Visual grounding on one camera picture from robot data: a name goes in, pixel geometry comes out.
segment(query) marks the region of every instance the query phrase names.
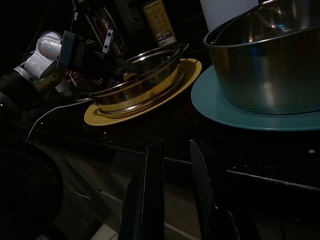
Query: teal plate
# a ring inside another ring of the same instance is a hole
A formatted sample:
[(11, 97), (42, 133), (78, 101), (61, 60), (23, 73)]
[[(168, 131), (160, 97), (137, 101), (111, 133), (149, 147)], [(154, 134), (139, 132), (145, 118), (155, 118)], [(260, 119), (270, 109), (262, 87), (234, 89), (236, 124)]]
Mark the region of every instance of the teal plate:
[(207, 118), (232, 127), (261, 131), (320, 130), (320, 111), (270, 115), (241, 110), (223, 96), (213, 66), (204, 71), (192, 87), (191, 100)]

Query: stainless steel bowl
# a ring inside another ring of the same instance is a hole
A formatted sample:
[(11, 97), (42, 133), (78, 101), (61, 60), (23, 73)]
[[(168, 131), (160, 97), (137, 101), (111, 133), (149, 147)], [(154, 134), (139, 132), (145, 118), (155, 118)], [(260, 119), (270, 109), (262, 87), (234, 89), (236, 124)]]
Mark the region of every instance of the stainless steel bowl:
[(141, 53), (128, 61), (146, 72), (106, 90), (89, 93), (100, 112), (122, 118), (143, 111), (166, 98), (182, 82), (180, 57), (187, 43), (169, 45)]
[(274, 0), (204, 38), (225, 98), (262, 114), (320, 110), (320, 3)]

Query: cookware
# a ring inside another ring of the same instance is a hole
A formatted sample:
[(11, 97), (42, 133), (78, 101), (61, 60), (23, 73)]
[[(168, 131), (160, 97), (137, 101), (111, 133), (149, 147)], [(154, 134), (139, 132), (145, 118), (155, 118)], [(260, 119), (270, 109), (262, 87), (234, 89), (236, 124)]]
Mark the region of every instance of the cookware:
[(320, 4), (263, 3), (204, 38), (224, 97), (262, 114), (320, 110)]
[(181, 83), (184, 70), (180, 57), (189, 44), (159, 47), (129, 59), (145, 73), (128, 73), (122, 82), (108, 89), (88, 93), (100, 112), (109, 118), (122, 118), (157, 104)]

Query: kitchen counter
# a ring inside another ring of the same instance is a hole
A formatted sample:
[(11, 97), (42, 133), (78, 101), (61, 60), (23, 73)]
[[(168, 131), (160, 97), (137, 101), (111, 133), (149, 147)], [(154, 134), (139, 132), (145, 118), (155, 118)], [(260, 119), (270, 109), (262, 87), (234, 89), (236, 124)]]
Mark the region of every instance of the kitchen counter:
[[(186, 57), (211, 65), (207, 50), (191, 50)], [(252, 209), (318, 228), (320, 214), (320, 133), (245, 130), (214, 122), (192, 105), (191, 87), (159, 108), (110, 126), (87, 125), (89, 104), (59, 109), (39, 124), (31, 138), (99, 161), (115, 151), (132, 153), (123, 166), (135, 163), (152, 142), (163, 139), (165, 181), (193, 187), (189, 141), (211, 146), (241, 189)], [(26, 134), (29, 124), (15, 128)]]

